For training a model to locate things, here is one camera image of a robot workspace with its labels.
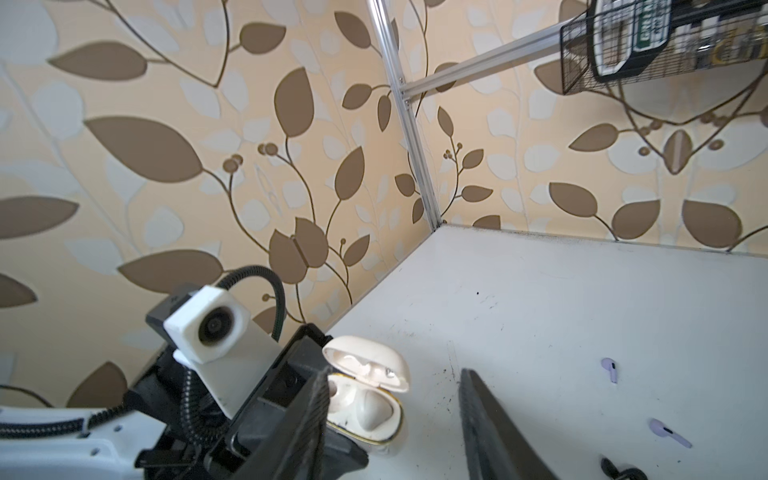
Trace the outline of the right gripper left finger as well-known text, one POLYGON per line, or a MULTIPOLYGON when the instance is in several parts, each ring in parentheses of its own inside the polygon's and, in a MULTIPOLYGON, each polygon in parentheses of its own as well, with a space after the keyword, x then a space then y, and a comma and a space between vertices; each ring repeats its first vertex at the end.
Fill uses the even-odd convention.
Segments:
POLYGON ((314 374, 273 432, 232 479, 321 479, 330 405, 329 368, 314 374))

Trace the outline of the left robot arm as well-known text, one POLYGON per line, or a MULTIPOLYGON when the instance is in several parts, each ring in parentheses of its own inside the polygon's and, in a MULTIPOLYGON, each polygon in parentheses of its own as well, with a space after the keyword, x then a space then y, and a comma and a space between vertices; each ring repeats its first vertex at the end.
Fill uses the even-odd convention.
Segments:
POLYGON ((119 407, 8 409, 5 479, 339 479, 365 469, 361 444, 320 400, 330 337, 300 327, 286 346, 248 329, 206 363, 165 349, 119 407))

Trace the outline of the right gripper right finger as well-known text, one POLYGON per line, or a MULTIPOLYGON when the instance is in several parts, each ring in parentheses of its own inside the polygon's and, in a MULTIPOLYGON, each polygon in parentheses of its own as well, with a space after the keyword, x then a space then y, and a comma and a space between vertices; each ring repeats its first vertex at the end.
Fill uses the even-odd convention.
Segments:
POLYGON ((471 479, 554 479, 479 374, 461 371, 459 406, 471 479))

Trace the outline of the white earbud charging case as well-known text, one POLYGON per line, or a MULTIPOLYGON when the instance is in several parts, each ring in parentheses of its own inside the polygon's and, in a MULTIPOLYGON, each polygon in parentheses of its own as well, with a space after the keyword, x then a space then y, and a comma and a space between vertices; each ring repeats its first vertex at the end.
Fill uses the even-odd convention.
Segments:
POLYGON ((328 426, 369 451, 390 448, 405 423, 398 395, 409 391, 411 376, 404 357, 350 335, 330 340, 322 354, 331 366, 328 426))

